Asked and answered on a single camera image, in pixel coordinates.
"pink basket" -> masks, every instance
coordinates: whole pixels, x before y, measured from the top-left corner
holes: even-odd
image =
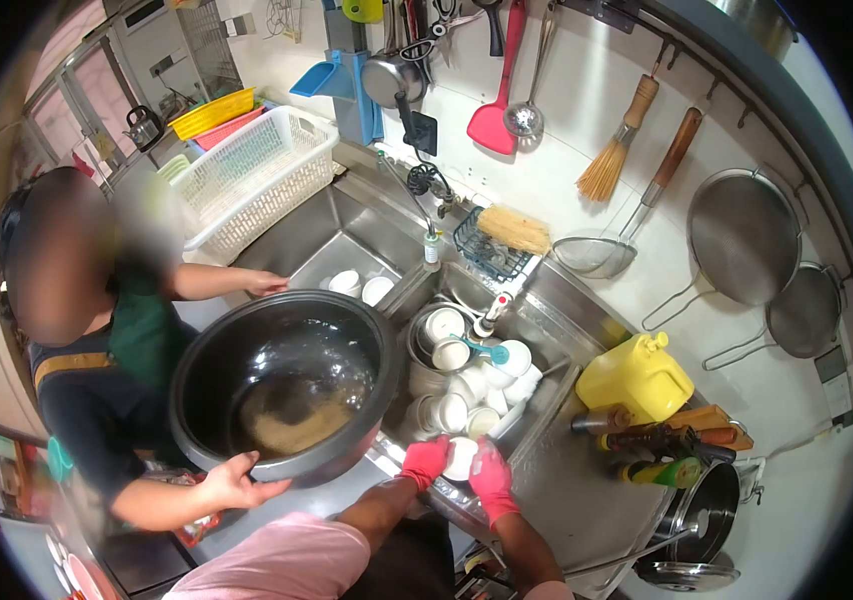
[[[209,152],[213,149],[213,146],[216,146],[217,144],[225,140],[230,134],[240,129],[240,127],[246,125],[259,115],[263,114],[264,108],[265,106],[254,108],[250,112],[247,112],[246,114],[241,114],[235,119],[227,121],[223,125],[215,126],[209,131],[205,131],[194,137],[193,141],[200,144],[200,148],[203,148],[205,151]]]

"pink rubber glove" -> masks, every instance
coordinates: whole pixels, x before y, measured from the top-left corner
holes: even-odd
[[[498,518],[508,513],[518,513],[519,507],[510,494],[513,474],[499,450],[486,436],[476,441],[480,450],[469,466],[469,486],[480,497],[480,504],[490,518],[490,529]]]
[[[421,493],[425,492],[443,474],[451,450],[453,446],[446,434],[430,441],[411,443],[403,459],[403,470],[396,477],[409,477],[417,482]]]

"scissors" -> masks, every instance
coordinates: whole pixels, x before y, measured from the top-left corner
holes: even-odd
[[[399,55],[405,61],[410,63],[422,61],[428,57],[431,52],[433,52],[433,48],[439,45],[440,42],[444,42],[444,46],[441,47],[441,52],[444,55],[444,60],[449,64],[449,37],[447,37],[449,30],[482,16],[482,13],[478,12],[477,14],[471,14],[470,16],[459,16],[457,18],[453,18],[453,15],[459,8],[457,0],[452,0],[449,7],[444,7],[443,0],[433,0],[433,6],[436,7],[437,13],[440,14],[440,17],[430,25],[429,33],[426,37],[410,43],[408,46],[399,51]]]

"wok brush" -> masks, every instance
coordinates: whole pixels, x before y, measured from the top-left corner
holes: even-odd
[[[596,202],[606,202],[610,199],[612,188],[616,186],[619,172],[623,169],[630,142],[633,141],[636,130],[643,124],[643,117],[659,90],[660,83],[649,75],[644,74],[639,79],[633,102],[623,115],[623,121],[610,143],[577,179],[576,187],[580,194]]]
[[[549,228],[536,219],[491,206],[480,213],[476,226],[501,244],[542,257],[549,252]]]

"pink shirt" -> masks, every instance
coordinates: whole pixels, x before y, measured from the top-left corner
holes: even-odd
[[[260,527],[238,546],[180,579],[163,600],[336,600],[370,562],[357,529],[293,512]],[[569,587],[546,582],[527,600],[572,600]]]

